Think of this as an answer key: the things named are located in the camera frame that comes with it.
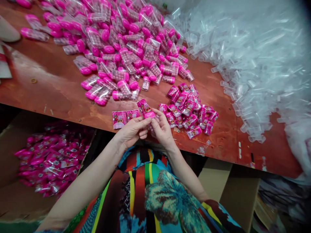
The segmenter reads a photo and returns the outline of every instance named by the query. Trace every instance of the plastic packaging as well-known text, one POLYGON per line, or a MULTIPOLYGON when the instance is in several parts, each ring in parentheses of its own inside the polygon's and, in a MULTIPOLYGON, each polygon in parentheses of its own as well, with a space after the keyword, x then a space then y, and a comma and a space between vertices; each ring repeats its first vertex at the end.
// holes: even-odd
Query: plastic packaging
POLYGON ((113 129, 120 129, 126 125, 126 111, 112 112, 113 129))

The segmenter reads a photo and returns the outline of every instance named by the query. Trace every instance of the floral pattern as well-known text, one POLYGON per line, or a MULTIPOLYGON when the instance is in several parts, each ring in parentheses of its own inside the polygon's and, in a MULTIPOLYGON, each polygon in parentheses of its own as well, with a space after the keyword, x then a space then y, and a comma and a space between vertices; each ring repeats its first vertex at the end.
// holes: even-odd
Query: floral pattern
POLYGON ((155 214, 163 225, 177 225, 179 220, 185 232, 210 232, 202 215, 201 204, 169 172, 161 170, 157 183, 146 186, 145 208, 155 214))

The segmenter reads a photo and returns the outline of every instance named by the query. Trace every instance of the cardboard box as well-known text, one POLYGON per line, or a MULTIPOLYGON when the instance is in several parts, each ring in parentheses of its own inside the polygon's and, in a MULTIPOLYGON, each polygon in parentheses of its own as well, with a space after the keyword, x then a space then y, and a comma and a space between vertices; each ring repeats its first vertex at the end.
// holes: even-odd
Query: cardboard box
POLYGON ((22 111, 0 134, 0 222, 42 220, 55 204, 56 196, 43 197, 18 181, 20 161, 14 153, 25 147, 32 133, 43 132, 45 123, 56 120, 22 111))

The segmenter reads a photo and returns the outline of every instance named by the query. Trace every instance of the hand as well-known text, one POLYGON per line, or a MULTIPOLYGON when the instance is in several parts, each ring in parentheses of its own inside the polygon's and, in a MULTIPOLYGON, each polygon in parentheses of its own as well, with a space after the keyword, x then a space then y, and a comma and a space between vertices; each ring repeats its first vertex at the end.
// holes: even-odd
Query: hand
POLYGON ((156 138, 164 146, 164 148, 168 150, 172 146, 176 145, 172 136, 171 127, 169 126, 164 113, 155 108, 153 108, 152 111, 159 116, 159 120, 152 119, 151 121, 156 138))
POLYGON ((137 142, 137 140, 147 137, 147 126, 151 118, 144 119, 143 116, 131 119, 122 129, 114 136, 121 143, 124 150, 127 150, 137 142))

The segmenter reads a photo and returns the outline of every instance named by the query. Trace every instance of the colorful striped dress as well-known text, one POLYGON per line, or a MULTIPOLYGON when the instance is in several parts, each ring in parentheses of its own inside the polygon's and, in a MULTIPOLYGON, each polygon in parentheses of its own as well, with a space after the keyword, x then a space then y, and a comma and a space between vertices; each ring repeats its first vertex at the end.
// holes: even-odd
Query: colorful striped dress
POLYGON ((64 232, 244 231, 218 202, 200 203, 174 176, 166 155, 136 146, 64 232))

